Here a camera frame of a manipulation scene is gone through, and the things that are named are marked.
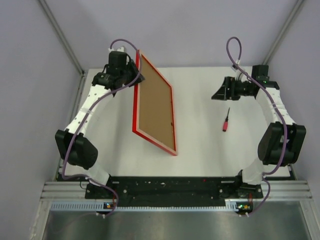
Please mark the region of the red handled screwdriver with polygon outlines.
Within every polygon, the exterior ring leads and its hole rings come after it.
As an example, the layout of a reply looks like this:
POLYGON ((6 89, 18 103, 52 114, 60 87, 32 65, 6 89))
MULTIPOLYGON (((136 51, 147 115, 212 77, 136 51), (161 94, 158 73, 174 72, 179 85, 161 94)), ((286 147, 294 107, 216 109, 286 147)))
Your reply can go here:
POLYGON ((222 131, 223 132, 226 132, 227 129, 228 129, 229 113, 230 113, 230 108, 228 108, 227 115, 226 115, 226 118, 225 118, 223 126, 222 126, 222 131))

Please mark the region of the red picture frame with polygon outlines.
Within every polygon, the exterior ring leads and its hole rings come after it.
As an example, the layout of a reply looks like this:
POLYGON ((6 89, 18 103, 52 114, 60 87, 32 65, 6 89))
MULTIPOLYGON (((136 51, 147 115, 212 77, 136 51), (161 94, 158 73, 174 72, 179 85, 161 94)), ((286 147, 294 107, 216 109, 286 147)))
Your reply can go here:
MULTIPOLYGON (((136 66, 142 70, 142 56, 146 57, 145 54, 143 54, 140 50, 136 54, 136 66)), ((170 151, 169 149, 161 146, 157 142, 153 141, 150 139, 148 136, 144 135, 142 132, 138 130, 138 123, 139 123, 139 84, 134 86, 134 91, 133 91, 133 113, 132 113, 132 132, 138 135, 139 137, 143 138, 144 140, 148 141, 149 143, 153 144, 154 146, 160 148, 161 150, 167 152, 168 154, 172 156, 177 156, 178 155, 178 149, 177 149, 177 137, 176 137, 176 123, 175 123, 175 105, 174 105, 174 91, 173 91, 173 86, 172 87, 172 105, 173 105, 173 120, 174 120, 174 129, 175 129, 175 144, 176 144, 176 152, 170 151)))

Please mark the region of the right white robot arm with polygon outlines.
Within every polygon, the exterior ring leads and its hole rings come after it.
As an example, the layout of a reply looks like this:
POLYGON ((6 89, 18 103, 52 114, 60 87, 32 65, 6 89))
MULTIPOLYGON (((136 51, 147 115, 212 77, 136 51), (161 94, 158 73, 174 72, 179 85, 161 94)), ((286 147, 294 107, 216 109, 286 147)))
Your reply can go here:
POLYGON ((289 115, 276 81, 270 80, 268 65, 255 65, 251 76, 243 81, 243 73, 236 69, 236 76, 226 76, 221 87, 211 97, 218 101, 238 101, 241 97, 254 97, 259 104, 267 128, 258 147, 256 159, 239 172, 242 180, 233 185, 233 192, 245 198, 265 176, 279 168, 297 162, 307 130, 289 115))

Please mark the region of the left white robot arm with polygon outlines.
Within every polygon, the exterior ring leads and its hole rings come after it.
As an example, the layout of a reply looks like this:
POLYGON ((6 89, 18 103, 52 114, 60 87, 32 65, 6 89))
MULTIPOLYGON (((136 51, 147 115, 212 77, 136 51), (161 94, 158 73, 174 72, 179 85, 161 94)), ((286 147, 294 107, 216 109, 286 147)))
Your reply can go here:
POLYGON ((98 162, 98 148, 90 141, 98 119, 107 103, 117 92, 144 81, 135 62, 125 47, 109 50, 108 64, 92 80, 88 95, 73 120, 64 130, 57 130, 55 141, 63 160, 62 178, 69 180, 83 177, 96 186, 102 198, 109 198, 114 191, 108 183, 110 174, 98 162))

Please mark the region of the left aluminium corner post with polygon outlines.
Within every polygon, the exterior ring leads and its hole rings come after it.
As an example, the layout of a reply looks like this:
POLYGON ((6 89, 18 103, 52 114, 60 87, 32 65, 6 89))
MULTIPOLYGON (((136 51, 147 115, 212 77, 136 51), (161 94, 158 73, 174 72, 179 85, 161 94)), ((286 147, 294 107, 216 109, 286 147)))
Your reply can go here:
POLYGON ((55 33, 58 41, 60 42, 63 50, 65 51, 67 57, 71 61, 72 65, 76 69, 76 71, 79 73, 80 76, 83 76, 85 74, 85 70, 81 66, 78 58, 76 57, 71 45, 69 44, 65 34, 63 33, 59 23, 57 22, 50 6, 48 5, 46 0, 37 0, 36 1, 41 8, 44 16, 48 20, 49 24, 51 25, 53 32, 55 33))

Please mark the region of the aluminium corner post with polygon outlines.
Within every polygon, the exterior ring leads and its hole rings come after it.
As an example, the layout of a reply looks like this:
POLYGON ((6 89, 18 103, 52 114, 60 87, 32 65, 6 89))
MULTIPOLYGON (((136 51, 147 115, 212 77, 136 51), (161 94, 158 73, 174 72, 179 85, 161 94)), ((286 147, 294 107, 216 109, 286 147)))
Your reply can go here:
POLYGON ((50 6, 48 5, 46 0, 37 0, 36 1, 41 8, 44 16, 48 20, 49 24, 51 25, 53 32, 55 33, 58 41, 60 42, 63 50, 65 51, 67 57, 71 61, 72 65, 76 69, 76 71, 79 73, 80 76, 83 76, 85 74, 85 70, 81 66, 78 58, 76 57, 71 45, 69 44, 65 34, 63 33, 59 23, 57 22, 50 6))
POLYGON ((294 25, 297 17, 299 16, 300 12, 304 8, 304 5, 306 4, 306 2, 307 2, 306 0, 296 0, 295 1, 293 8, 289 12, 287 18, 285 19, 285 22, 283 23, 282 27, 280 28, 280 31, 276 35, 276 38, 274 39, 269 50, 267 51, 267 54, 263 58, 261 65, 269 65, 271 63, 271 60, 275 56, 277 50, 279 49, 279 47, 281 46, 285 37, 287 36, 290 29, 294 25))

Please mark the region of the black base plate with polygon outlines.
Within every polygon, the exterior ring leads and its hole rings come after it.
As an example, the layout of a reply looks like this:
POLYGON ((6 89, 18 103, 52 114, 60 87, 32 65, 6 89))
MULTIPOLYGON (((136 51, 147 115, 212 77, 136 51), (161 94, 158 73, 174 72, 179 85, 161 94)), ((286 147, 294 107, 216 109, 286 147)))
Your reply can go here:
POLYGON ((106 186, 117 192, 121 200, 170 202, 189 198, 261 199, 261 185, 242 182, 240 176, 111 176, 106 186))

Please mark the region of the right aluminium corner post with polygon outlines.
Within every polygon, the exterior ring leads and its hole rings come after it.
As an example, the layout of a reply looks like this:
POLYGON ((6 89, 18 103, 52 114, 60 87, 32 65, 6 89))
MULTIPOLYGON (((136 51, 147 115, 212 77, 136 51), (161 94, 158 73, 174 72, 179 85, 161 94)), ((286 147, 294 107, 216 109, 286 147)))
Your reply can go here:
POLYGON ((279 47, 281 46, 285 37, 287 36, 290 29, 294 25, 297 17, 299 16, 300 12, 304 8, 304 5, 306 4, 306 2, 307 2, 306 0, 296 0, 295 1, 293 8, 289 12, 287 18, 285 19, 285 22, 283 23, 282 27, 280 28, 280 31, 276 35, 276 38, 274 39, 269 50, 267 51, 267 54, 263 58, 261 65, 269 65, 271 63, 271 60, 275 56, 277 50, 279 49, 279 47))

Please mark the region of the aluminium front rail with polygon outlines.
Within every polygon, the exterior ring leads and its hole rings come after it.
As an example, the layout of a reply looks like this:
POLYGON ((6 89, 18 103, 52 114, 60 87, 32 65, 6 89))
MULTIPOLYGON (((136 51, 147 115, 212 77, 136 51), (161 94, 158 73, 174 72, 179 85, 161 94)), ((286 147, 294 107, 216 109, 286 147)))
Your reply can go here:
MULTIPOLYGON (((41 201, 78 201, 85 198, 85 186, 76 181, 48 181, 40 195, 41 201)), ((313 199, 305 180, 272 180, 269 201, 310 201, 313 199)))

